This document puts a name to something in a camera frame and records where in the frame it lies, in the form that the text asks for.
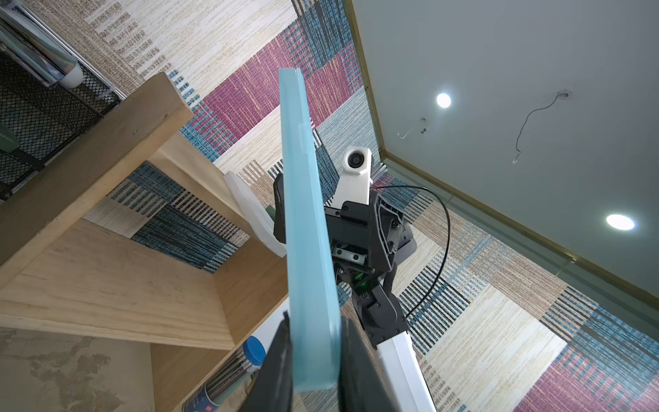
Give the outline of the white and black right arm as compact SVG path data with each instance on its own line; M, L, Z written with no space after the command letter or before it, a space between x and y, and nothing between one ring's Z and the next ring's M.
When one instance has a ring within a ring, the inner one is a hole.
M352 289L355 312L377 350L396 407L433 411L406 315L392 292L398 265L417 249L410 224L376 191L368 204L346 201L325 214L336 280Z

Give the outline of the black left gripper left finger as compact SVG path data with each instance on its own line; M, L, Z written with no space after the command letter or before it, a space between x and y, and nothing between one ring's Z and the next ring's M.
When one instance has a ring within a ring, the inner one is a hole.
M289 412L293 408L293 345L290 319L283 314L269 352L252 391L245 400L246 411Z

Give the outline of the light teal pencil case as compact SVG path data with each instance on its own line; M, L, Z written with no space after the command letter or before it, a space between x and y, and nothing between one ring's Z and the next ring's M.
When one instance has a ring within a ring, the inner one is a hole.
M304 78L279 71L293 388L334 387L342 321Z

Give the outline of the dark green pencil case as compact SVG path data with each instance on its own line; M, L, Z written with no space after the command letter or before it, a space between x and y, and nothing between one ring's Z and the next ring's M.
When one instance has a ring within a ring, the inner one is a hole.
M269 212L274 222L273 235L276 239L286 244L285 209L284 209L284 173L279 173L273 183L273 195L275 199L273 212Z

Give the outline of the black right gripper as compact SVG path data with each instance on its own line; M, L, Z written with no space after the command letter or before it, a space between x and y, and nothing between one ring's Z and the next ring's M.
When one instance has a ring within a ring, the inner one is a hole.
M368 205L346 202L325 207L331 256L345 273L385 273L417 250L403 212L377 195Z

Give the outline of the translucent white pencil case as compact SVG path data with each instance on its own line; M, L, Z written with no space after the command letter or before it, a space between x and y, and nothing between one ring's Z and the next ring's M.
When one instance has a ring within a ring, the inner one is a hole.
M257 238L271 252L284 258L287 254L286 247L274 236L274 221L250 187L233 172L226 173L224 180Z

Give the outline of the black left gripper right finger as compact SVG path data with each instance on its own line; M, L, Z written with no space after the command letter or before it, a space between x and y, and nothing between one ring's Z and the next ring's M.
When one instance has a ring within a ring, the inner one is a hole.
M358 327L348 318L342 318L342 353L337 395L338 407L342 412L396 411Z

